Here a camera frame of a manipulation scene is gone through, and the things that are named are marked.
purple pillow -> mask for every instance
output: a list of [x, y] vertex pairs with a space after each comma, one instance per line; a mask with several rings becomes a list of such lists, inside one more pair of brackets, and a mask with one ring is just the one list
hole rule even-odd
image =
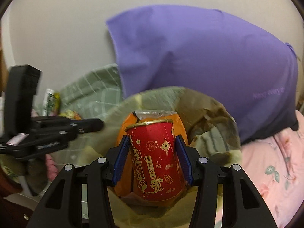
[[298, 129], [295, 52], [272, 34], [215, 9], [135, 8], [107, 21], [124, 96], [183, 86], [221, 102], [241, 142]]

